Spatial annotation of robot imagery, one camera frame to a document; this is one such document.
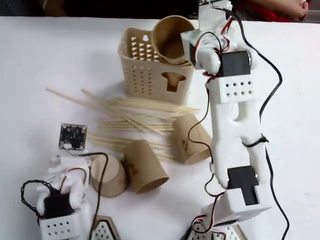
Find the ventilation hole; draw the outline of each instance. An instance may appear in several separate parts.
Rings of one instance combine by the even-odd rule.
[[[147,35],[144,35],[142,40],[145,41],[145,42],[148,42],[149,41],[149,37]]]

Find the brown paper cup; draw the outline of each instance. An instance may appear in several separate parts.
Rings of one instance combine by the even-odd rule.
[[[106,157],[98,156],[92,162],[91,180],[94,188],[98,191],[101,175],[106,163]],[[102,180],[101,195],[115,197],[126,189],[126,172],[122,164],[114,156],[108,154],[108,163]]]
[[[173,131],[183,155],[182,162],[185,164],[195,164],[210,157],[207,146],[194,143],[188,139],[188,133],[192,126],[198,123],[198,119],[192,113],[176,117],[173,122]],[[195,126],[190,133],[193,141],[204,142],[210,146],[211,138],[201,124]]]
[[[173,15],[161,19],[153,28],[151,42],[164,63],[180,65],[186,62],[180,34],[194,30],[192,23],[183,16]]]
[[[168,181],[168,175],[146,140],[128,144],[123,154],[124,166],[137,194],[156,189]]]

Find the wire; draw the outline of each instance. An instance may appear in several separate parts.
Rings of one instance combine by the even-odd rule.
[[[37,222],[39,222],[39,219],[43,219],[45,216],[41,216],[40,213],[38,212],[37,208],[34,207],[34,206],[31,206],[25,199],[25,188],[28,184],[33,184],[33,183],[36,183],[36,184],[42,184],[44,185],[45,187],[47,187],[50,191],[50,195],[53,196],[53,195],[56,195],[56,194],[59,194],[59,190],[54,188],[49,182],[46,182],[46,181],[43,181],[43,180],[29,180],[29,181],[26,181],[22,187],[21,187],[21,202],[26,205],[30,210],[32,210],[35,215],[37,216]]]
[[[189,139],[191,142],[193,142],[194,144],[202,144],[202,145],[205,145],[205,146],[209,149],[210,157],[211,157],[211,163],[214,164],[214,158],[213,158],[213,156],[212,156],[211,147],[210,147],[207,143],[205,143],[205,142],[203,142],[203,141],[195,141],[195,140],[192,140],[191,137],[190,137],[190,134],[191,134],[192,129],[194,129],[196,126],[198,126],[199,124],[201,124],[201,123],[206,119],[206,117],[207,117],[207,115],[208,115],[208,112],[209,112],[209,103],[210,103],[210,93],[209,93],[209,90],[208,90],[208,89],[206,89],[206,93],[207,93],[207,97],[208,97],[208,102],[207,102],[207,105],[206,105],[206,111],[205,111],[204,117],[203,117],[200,121],[198,121],[195,125],[193,125],[193,126],[190,128],[190,130],[189,130],[189,132],[188,132],[188,139]]]
[[[211,181],[214,179],[214,177],[215,177],[215,174],[212,173],[212,176],[211,176],[210,180],[207,181],[206,184],[204,185],[204,190],[205,190],[205,192],[206,192],[209,196],[211,196],[211,197],[213,197],[213,198],[216,198],[216,197],[218,197],[218,194],[217,194],[217,195],[214,195],[214,194],[210,193],[210,192],[208,191],[208,189],[207,189],[207,186],[209,185],[209,183],[211,183]]]
[[[224,34],[224,32],[227,34],[229,31],[229,28],[231,26],[231,23],[233,21],[233,17],[229,17],[228,21],[226,22],[226,24],[224,25],[224,27],[221,30],[221,34]]]
[[[263,102],[263,104],[262,104],[262,106],[260,108],[259,117],[260,117],[260,122],[261,122],[262,114],[263,114],[268,102],[270,101],[270,99],[273,97],[273,95],[276,93],[276,91],[278,90],[278,88],[281,86],[281,84],[283,82],[283,78],[282,78],[281,72],[278,70],[278,68],[270,60],[268,60],[264,55],[262,55],[255,47],[253,47],[247,41],[246,36],[245,36],[244,26],[243,26],[240,18],[234,12],[232,12],[232,11],[230,11],[228,9],[225,9],[225,8],[214,6],[213,2],[211,2],[211,8],[216,9],[216,10],[220,10],[220,11],[225,12],[226,14],[229,14],[230,16],[232,16],[238,22],[238,24],[240,26],[240,30],[241,30],[241,35],[242,35],[242,38],[243,38],[243,41],[245,42],[245,44],[248,45],[250,48],[254,49],[257,52],[257,54],[274,69],[274,71],[277,73],[277,75],[279,77],[278,84],[274,87],[274,89],[268,95],[268,97]],[[286,228],[285,228],[284,233],[282,235],[282,240],[284,240],[286,238],[286,235],[287,235],[288,231],[289,231],[290,222],[289,222],[289,219],[288,219],[286,213],[284,212],[284,210],[282,209],[281,205],[279,204],[278,199],[277,199],[276,194],[275,194],[274,183],[273,183],[274,171],[273,171],[272,164],[271,164],[271,161],[270,161],[270,158],[269,158],[269,155],[268,155],[267,148],[265,148],[265,153],[266,153],[266,161],[267,161],[267,164],[268,164],[268,167],[269,167],[269,171],[270,171],[270,188],[271,188],[272,196],[273,196],[273,199],[274,199],[277,207],[281,211],[281,213],[282,213],[282,215],[283,215],[283,217],[284,217],[284,219],[286,221]]]
[[[205,33],[203,33],[199,38],[198,40],[196,41],[196,44],[194,46],[194,58],[195,58],[195,62],[197,63],[198,62],[198,57],[197,57],[197,52],[198,52],[198,48],[200,46],[200,43],[201,43],[201,39],[203,38],[204,35],[206,34],[212,34],[218,41],[219,43],[219,48],[220,48],[220,53],[222,53],[223,49],[222,49],[222,44],[221,44],[221,41],[220,39],[218,38],[218,36],[216,34],[214,34],[212,31],[206,31]]]
[[[206,233],[208,233],[208,232],[211,230],[211,228],[212,228],[213,225],[214,225],[215,207],[216,207],[218,198],[219,198],[220,196],[222,196],[223,194],[225,194],[225,192],[219,193],[219,194],[217,195],[217,197],[214,199],[213,206],[212,206],[212,212],[211,212],[211,221],[210,221],[209,227],[208,227],[205,231],[198,231],[198,230],[196,230],[196,229],[194,228],[195,225],[197,224],[197,222],[193,221],[193,222],[191,223],[191,226],[192,226],[192,230],[193,230],[194,232],[196,232],[197,234],[206,234]]]
[[[107,168],[107,164],[108,164],[108,155],[105,154],[104,152],[89,152],[89,153],[85,153],[85,154],[74,154],[72,153],[69,149],[64,148],[65,150],[67,150],[71,155],[73,156],[77,156],[77,157],[89,157],[89,156],[95,156],[95,155],[103,155],[105,156],[105,164],[102,170],[102,174],[101,174],[101,178],[100,178],[100,183],[99,183],[99,187],[98,187],[98,200],[97,200],[97,204],[96,204],[96,209],[95,209],[95,213],[93,216],[93,221],[92,221],[92,225],[90,228],[90,233],[89,233],[89,239],[92,238],[92,234],[94,232],[94,225],[95,222],[97,220],[97,216],[98,216],[98,211],[99,211],[99,207],[100,207],[100,198],[101,198],[101,189],[102,189],[102,182],[105,176],[105,172],[106,172],[106,168]]]
[[[86,172],[86,170],[84,170],[84,169],[81,168],[81,167],[75,167],[75,168],[69,169],[69,170],[66,171],[66,172],[68,173],[68,172],[71,172],[71,171],[73,171],[73,170],[83,170],[83,172],[84,172],[83,184],[85,184],[85,183],[86,183],[86,180],[87,180],[87,172]],[[67,175],[64,176],[64,178],[63,178],[63,180],[62,180],[62,182],[61,182],[60,192],[61,192],[61,190],[62,190],[62,187],[64,186],[64,183],[65,183],[65,180],[66,180],[66,179],[67,179]]]

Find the red clothing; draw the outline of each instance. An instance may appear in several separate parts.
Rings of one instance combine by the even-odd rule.
[[[293,22],[291,19],[286,18],[284,16],[281,16],[277,13],[274,13],[272,11],[269,11],[268,9],[266,9],[263,6],[260,6],[258,4],[255,3],[251,3],[248,2],[247,5],[253,9],[253,11],[258,14],[259,16],[261,16],[262,18],[264,18],[265,21],[267,22],[284,22],[284,23],[290,23]]]

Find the white tabletop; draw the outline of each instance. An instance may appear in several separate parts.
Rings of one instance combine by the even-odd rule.
[[[23,182],[38,179],[57,152],[60,124],[94,130],[98,113],[45,91],[51,87],[75,97],[80,89],[111,98],[124,95],[117,46],[127,27],[151,30],[156,20],[0,17],[1,239],[40,239],[36,216],[20,200]],[[248,40],[274,62],[283,86],[267,106],[263,133],[274,168],[279,202],[291,222],[287,239],[314,239],[320,213],[320,25],[245,22]],[[262,96],[277,83],[262,60],[256,73]],[[205,78],[192,80],[188,105],[206,106]],[[204,126],[212,134],[208,117]],[[88,144],[89,151],[98,150]],[[195,165],[164,162],[170,180],[152,192],[128,190],[102,198],[100,215],[111,216],[123,240],[177,240],[212,199],[203,190],[209,160]],[[26,189],[35,203],[34,187]],[[86,193],[92,211],[97,193]],[[275,207],[241,225],[248,239],[278,240],[285,220]]]

